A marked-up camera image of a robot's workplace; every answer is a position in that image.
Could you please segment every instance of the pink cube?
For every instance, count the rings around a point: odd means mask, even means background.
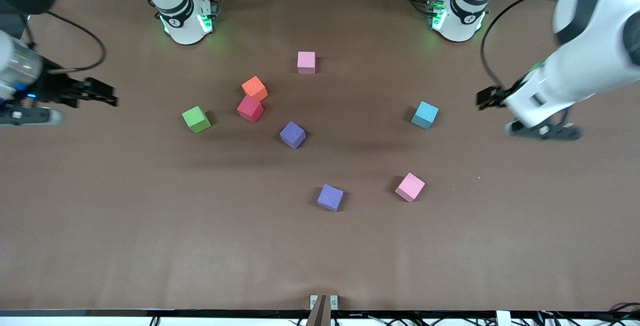
[[[316,53],[315,52],[298,52],[297,53],[297,72],[300,75],[316,74]]]
[[[418,197],[418,194],[424,186],[425,183],[420,180],[420,178],[414,176],[413,173],[409,173],[404,180],[400,182],[398,188],[395,189],[395,193],[399,194],[400,197],[407,200],[407,202],[412,202]]]
[[[242,118],[253,123],[258,122],[258,119],[263,115],[263,112],[265,111],[262,103],[254,100],[249,96],[244,96],[244,99],[242,99],[242,102],[240,102],[240,105],[237,109]]]

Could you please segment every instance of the green cube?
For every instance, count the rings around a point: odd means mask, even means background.
[[[202,132],[211,127],[211,123],[207,119],[207,116],[202,112],[199,106],[193,107],[189,111],[182,114],[185,122],[189,128],[195,133]]]

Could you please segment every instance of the purple cube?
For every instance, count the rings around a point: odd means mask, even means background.
[[[297,124],[293,122],[289,122],[286,124],[285,128],[280,132],[280,138],[284,143],[288,144],[289,147],[294,150],[300,147],[302,141],[307,138],[307,134],[305,130],[300,128]]]
[[[322,187],[322,192],[320,192],[320,197],[318,197],[318,205],[333,212],[338,212],[340,201],[343,200],[343,194],[343,190],[326,184]]]

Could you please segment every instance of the orange cube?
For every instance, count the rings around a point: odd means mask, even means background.
[[[242,90],[245,95],[256,101],[262,101],[268,95],[265,85],[260,81],[258,76],[244,82],[244,84],[242,84]]]

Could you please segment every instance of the light blue cube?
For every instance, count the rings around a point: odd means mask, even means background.
[[[426,102],[420,102],[420,106],[418,106],[418,110],[415,112],[411,123],[428,130],[434,123],[437,114],[438,109],[436,107]]]

